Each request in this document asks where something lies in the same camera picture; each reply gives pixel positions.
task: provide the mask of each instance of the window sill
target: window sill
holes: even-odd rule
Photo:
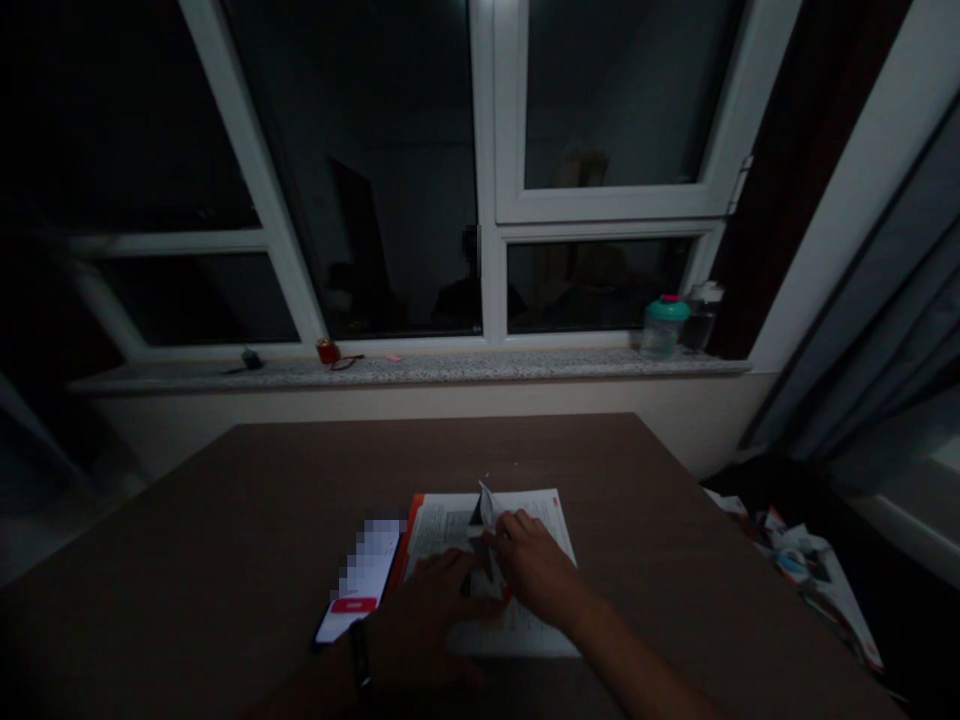
[[[503,380],[734,375],[752,368],[746,361],[719,360],[702,354],[648,362],[629,348],[410,355],[400,362],[391,362],[385,357],[368,357],[340,372],[330,372],[316,359],[277,359],[266,360],[260,370],[224,374],[239,366],[239,359],[127,365],[76,380],[68,389],[78,395],[249,391]]]

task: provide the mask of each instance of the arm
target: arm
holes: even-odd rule
[[[631,632],[550,537],[520,510],[504,513],[484,539],[520,601],[562,631],[631,718],[719,718],[699,688]]]
[[[491,618],[503,604],[466,598],[460,586],[479,558],[447,550],[427,560],[397,592],[364,620],[367,658],[377,698],[400,691],[432,690],[461,683],[481,688],[483,674],[444,643],[457,622]],[[249,718],[339,717],[356,708],[353,654],[342,636],[248,714]]]

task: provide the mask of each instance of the green bottle cap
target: green bottle cap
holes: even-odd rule
[[[690,317],[690,308],[677,295],[661,295],[659,300],[647,305],[647,317],[683,322]]]

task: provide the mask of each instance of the wristband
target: wristband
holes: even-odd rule
[[[350,648],[353,651],[353,679],[357,688],[357,699],[361,705],[370,701],[373,693],[373,678],[370,676],[370,660],[367,658],[367,636],[363,620],[357,620],[347,631],[350,634]]]

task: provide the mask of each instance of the tabletop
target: tabletop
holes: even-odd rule
[[[8,667],[58,717],[237,716],[307,661],[365,517],[487,473],[557,488],[585,578],[735,714],[902,717],[628,414],[236,427],[0,591]],[[618,716],[579,659],[481,665],[418,712]]]

